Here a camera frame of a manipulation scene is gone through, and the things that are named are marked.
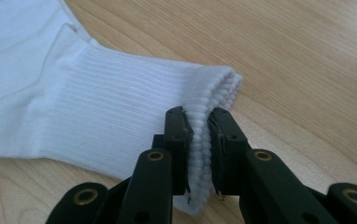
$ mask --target ribbed fabric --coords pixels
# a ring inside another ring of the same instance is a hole
[[[27,55],[28,63],[37,62],[33,69],[6,68],[16,78],[13,84],[24,77],[31,81],[0,90],[0,157],[51,158],[124,179],[138,155],[150,149],[153,135],[164,133],[165,111],[183,105],[194,130],[188,167],[192,192],[175,198],[174,205],[198,214],[211,183],[207,116],[217,106],[229,109],[241,76],[227,66],[106,49],[73,25],[77,21],[59,22],[62,28],[50,46],[38,44],[48,49],[45,56],[37,54],[34,61]],[[32,74],[22,76],[26,71]]]

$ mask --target wooden table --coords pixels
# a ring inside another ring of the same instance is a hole
[[[101,44],[227,64],[245,78],[232,114],[253,147],[277,153],[306,185],[357,184],[357,1],[70,0]],[[0,223],[44,223],[73,186],[118,180],[51,160],[0,159]],[[212,195],[199,217],[243,222],[238,198]]]

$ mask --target wood grain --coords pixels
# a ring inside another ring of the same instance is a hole
[[[245,78],[233,115],[254,147],[276,152],[308,186],[357,184],[357,1],[67,1],[101,44],[129,53],[227,64]],[[44,223],[73,186],[117,182],[50,160],[0,159],[0,223]],[[240,223],[237,198],[199,217]]]

